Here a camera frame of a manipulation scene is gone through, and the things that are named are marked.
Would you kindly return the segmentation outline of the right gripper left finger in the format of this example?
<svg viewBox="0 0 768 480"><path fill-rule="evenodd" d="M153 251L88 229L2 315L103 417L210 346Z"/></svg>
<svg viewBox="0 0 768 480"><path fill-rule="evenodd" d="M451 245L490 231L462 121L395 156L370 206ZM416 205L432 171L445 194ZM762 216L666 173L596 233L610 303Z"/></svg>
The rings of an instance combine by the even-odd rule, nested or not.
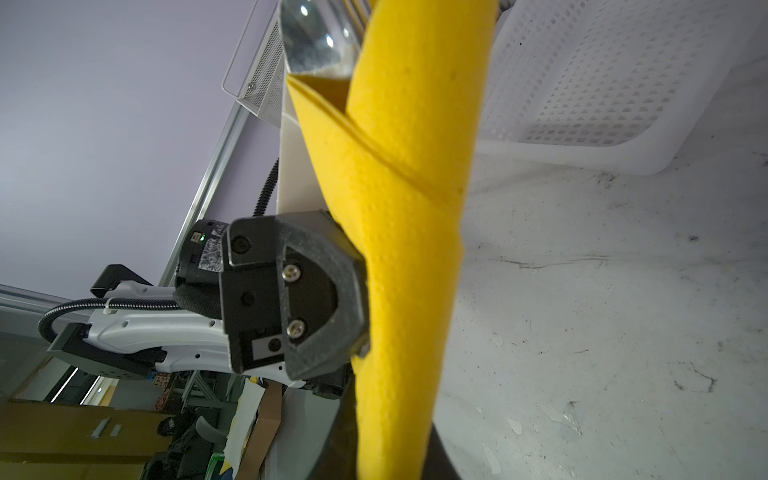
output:
<svg viewBox="0 0 768 480"><path fill-rule="evenodd" d="M355 390L347 389L309 480L357 479L358 425Z"/></svg>

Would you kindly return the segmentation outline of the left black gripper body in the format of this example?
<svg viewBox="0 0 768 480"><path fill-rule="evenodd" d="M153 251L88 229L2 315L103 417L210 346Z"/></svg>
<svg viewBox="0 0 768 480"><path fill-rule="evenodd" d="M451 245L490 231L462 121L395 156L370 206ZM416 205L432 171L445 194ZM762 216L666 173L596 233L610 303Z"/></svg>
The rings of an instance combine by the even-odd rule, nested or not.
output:
<svg viewBox="0 0 768 480"><path fill-rule="evenodd" d="M184 238L173 299L223 323L229 363L243 375L284 372L274 216L197 221Z"/></svg>

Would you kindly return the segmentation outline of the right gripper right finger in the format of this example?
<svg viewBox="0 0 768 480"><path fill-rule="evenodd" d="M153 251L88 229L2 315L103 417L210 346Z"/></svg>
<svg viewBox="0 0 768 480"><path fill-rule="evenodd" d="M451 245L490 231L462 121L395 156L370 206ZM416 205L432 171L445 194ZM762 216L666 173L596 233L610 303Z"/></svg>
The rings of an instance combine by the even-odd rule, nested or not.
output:
<svg viewBox="0 0 768 480"><path fill-rule="evenodd" d="M432 425L422 471L423 480L460 480L435 425Z"/></svg>

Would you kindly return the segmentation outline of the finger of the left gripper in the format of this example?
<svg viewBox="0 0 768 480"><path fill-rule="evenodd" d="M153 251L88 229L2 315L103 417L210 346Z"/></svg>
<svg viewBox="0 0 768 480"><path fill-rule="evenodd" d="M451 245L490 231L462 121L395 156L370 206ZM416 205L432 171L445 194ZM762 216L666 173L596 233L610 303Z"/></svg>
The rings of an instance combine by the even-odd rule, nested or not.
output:
<svg viewBox="0 0 768 480"><path fill-rule="evenodd" d="M276 217L278 292L292 380L331 373L370 350L366 261L324 211Z"/></svg>

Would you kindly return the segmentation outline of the metal spoon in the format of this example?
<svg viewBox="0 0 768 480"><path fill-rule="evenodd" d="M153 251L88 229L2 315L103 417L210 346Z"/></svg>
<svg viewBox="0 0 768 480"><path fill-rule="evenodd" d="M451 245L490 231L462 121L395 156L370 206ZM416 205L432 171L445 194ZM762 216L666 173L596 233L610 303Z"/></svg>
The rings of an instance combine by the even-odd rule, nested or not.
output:
<svg viewBox="0 0 768 480"><path fill-rule="evenodd" d="M349 80L367 25L348 0L282 0L278 21L288 72L293 76Z"/></svg>

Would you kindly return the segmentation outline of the white plastic perforated basket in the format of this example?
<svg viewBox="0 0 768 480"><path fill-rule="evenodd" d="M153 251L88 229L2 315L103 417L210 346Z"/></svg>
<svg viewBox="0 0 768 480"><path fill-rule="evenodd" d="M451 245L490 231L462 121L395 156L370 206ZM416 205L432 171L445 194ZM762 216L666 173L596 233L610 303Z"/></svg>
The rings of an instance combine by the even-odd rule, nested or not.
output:
<svg viewBox="0 0 768 480"><path fill-rule="evenodd" d="M475 153L658 173L766 16L763 1L518 1L497 22Z"/></svg>

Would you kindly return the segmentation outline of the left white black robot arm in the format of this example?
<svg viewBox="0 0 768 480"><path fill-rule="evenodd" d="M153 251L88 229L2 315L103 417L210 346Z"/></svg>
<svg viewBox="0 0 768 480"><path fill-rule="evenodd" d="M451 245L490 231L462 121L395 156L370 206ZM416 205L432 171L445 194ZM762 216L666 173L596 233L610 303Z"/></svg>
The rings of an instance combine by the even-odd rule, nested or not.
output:
<svg viewBox="0 0 768 480"><path fill-rule="evenodd" d="M114 264L38 323L53 356L92 374L209 371L331 393L368 329L365 259L324 211L200 220L173 286Z"/></svg>

